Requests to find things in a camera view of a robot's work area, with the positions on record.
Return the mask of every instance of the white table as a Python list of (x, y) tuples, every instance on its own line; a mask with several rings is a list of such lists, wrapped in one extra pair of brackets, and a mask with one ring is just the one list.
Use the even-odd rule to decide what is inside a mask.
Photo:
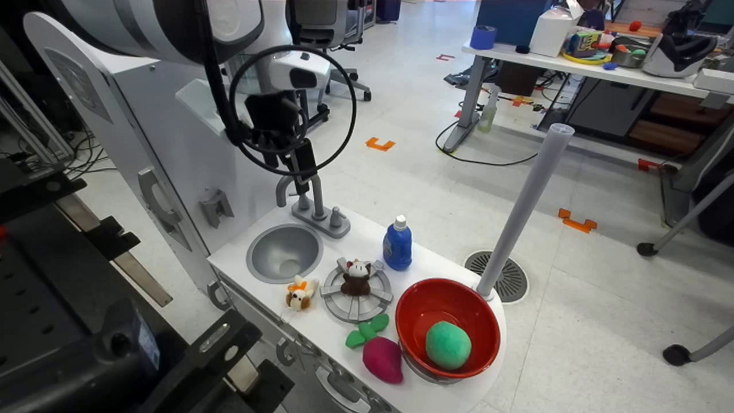
[[(283, 306), (283, 284), (265, 284), (257, 279), (247, 263), (247, 248), (251, 241), (265, 232), (267, 226), (278, 226), (283, 223), (302, 224), (301, 220), (290, 217), (290, 209), (274, 209), (265, 217), (262, 217), (257, 224), (251, 224), (239, 241), (219, 248), (210, 254), (210, 263), (232, 281), (236, 281), (243, 292), (247, 292), (257, 308), (265, 308), (267, 315), (278, 317), (279, 323), (286, 323), (286, 329), (295, 330), (301, 337), (305, 337), (310, 343), (313, 343), (319, 350), (322, 350), (332, 362), (344, 366), (351, 376), (355, 376), (359, 382), (371, 387), (375, 395), (381, 395), (387, 404), (391, 404), (396, 411), (411, 413), (462, 413), (478, 404), (478, 399), (486, 395), (486, 389), (496, 382), (501, 358), (507, 353), (507, 325), (504, 325), (504, 309), (499, 298), (492, 298), (489, 306), (496, 312), (499, 320), (499, 353), (496, 362), (478, 376), (458, 381), (452, 385), (438, 385), (421, 376), (418, 376), (406, 362), (403, 362), (403, 382), (400, 385), (387, 385), (371, 376), (363, 364), (363, 350), (351, 350), (344, 347), (347, 334), (355, 329), (355, 323), (340, 320), (332, 317), (322, 300), (317, 298), (317, 306), (308, 312), (294, 312)], [(326, 276), (335, 268), (335, 262), (340, 256), (358, 256), (358, 260), (375, 260), (381, 256), (383, 233), (386, 226), (353, 214), (344, 210), (351, 220), (351, 232), (335, 241), (322, 233), (319, 233), (322, 253), (317, 263), (317, 268), (308, 276), (308, 279), (322, 281)], [(413, 246), (413, 263), (406, 272), (395, 272), (386, 268), (395, 300), (387, 308), (386, 315), (390, 315), (390, 325), (383, 332), (383, 337), (390, 337), (396, 341), (395, 332), (395, 308), (399, 296), (415, 284), (418, 279), (427, 277), (450, 277), (457, 281), (462, 281), (468, 286), (476, 286), (478, 277), (462, 267), (438, 256), (435, 253)]]
[[(496, 43), (491, 51), (475, 51), (462, 46), (462, 52), (475, 54), (475, 64), (469, 72), (469, 81), (462, 94), (460, 116), (447, 139), (443, 142), (443, 151), (452, 153), (458, 144), (472, 134), (476, 121), (476, 97), (481, 92), (481, 81), (491, 60), (513, 62), (525, 67), (539, 67), (548, 72), (575, 73), (608, 82), (622, 82), (656, 92), (669, 92), (681, 97), (709, 97), (709, 89), (697, 89), (692, 77), (656, 77), (632, 68), (614, 68), (606, 72), (600, 67), (575, 64), (562, 57), (545, 54), (520, 54), (508, 43)], [(715, 135), (711, 135), (678, 170), (662, 168), (660, 170), (660, 192), (662, 192), (662, 217), (668, 224), (678, 223), (687, 214), (689, 195), (697, 189), (703, 173), (715, 164), (722, 155), (734, 150), (734, 121), (724, 124)]]

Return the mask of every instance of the floor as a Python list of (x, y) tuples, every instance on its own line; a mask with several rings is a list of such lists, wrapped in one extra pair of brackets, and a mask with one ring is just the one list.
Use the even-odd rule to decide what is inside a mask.
[[(462, 164), (434, 147), (460, 100), (443, 76), (469, 62), (460, 54), (469, 18), (472, 0), (403, 0), (399, 23), (371, 28), (355, 52), (337, 52), (347, 67), (359, 67), (373, 100), (359, 103), (353, 144), (326, 177), (330, 201), (386, 224), (406, 214), (415, 241), (453, 262), (492, 248), (532, 168)], [(332, 116), (313, 134), (322, 147), (340, 138), (348, 116), (344, 89), (327, 103)], [(498, 116), (512, 124), (529, 114), (501, 105)], [(395, 147), (373, 151), (366, 138)], [(475, 134), (458, 153), (501, 163), (539, 144), (496, 125)], [(660, 256), (637, 256), (632, 246), (665, 226), (657, 179), (628, 158), (584, 139), (567, 151), (513, 249), (529, 276), (529, 294), (507, 306), (504, 369), (476, 413), (731, 411), (734, 347), (684, 369), (660, 360), (668, 343), (697, 347), (734, 320), (731, 248), (687, 230)], [(175, 294), (162, 317), (187, 339), (196, 337), (215, 318), (212, 306), (181, 276), (115, 173), (86, 181), (82, 200), (139, 233), (137, 260)], [(599, 230), (564, 226), (556, 209), (591, 217)]]

